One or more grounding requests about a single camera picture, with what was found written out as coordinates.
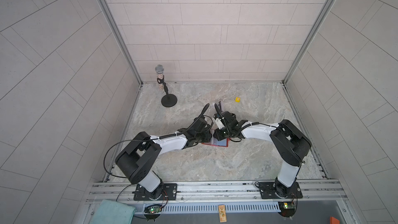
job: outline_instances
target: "microphone head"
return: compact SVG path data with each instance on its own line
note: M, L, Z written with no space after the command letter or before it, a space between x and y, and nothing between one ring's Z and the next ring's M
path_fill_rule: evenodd
M163 73L164 68L163 68L162 65L158 64L158 65L155 67L155 71L156 71L158 74L161 74L161 73Z

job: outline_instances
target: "marble floor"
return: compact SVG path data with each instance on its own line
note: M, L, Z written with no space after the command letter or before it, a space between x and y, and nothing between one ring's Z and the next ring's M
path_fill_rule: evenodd
M172 83L167 86L178 98L171 108L161 105L164 92L157 84L144 84L126 139L132 139L141 131L163 135L186 128L206 103L220 100L224 102L224 110L235 113L238 121L276 123L288 119L298 126L281 83ZM240 102L235 102L235 97L240 97ZM214 108L209 107L206 115L214 113ZM321 178L311 152L304 160L306 163L297 177ZM164 153L158 156L152 170L164 181L275 179L281 163L273 143L243 139L239 143L229 142L228 147L199 144ZM112 172L124 176L117 166ZM110 181L127 179L110 177Z

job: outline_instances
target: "teal cloth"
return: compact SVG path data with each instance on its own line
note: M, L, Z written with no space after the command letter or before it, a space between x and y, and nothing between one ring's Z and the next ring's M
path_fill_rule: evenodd
M90 224L131 224L136 208L120 202L103 200Z

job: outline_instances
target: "tiled wall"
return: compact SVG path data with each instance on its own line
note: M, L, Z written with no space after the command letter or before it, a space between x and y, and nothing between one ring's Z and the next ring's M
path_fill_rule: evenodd
M107 0L145 82L280 81L325 0Z
M0 0L0 223L70 224L137 88L96 0Z
M287 87L362 224L398 223L398 0L336 0Z

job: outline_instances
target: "orange object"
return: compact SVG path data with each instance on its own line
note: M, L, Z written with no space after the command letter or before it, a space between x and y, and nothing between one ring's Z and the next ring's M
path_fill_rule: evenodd
M330 224L340 224L340 221L334 217L330 217Z
M220 215L220 222L226 222L225 205L218 206L218 214Z

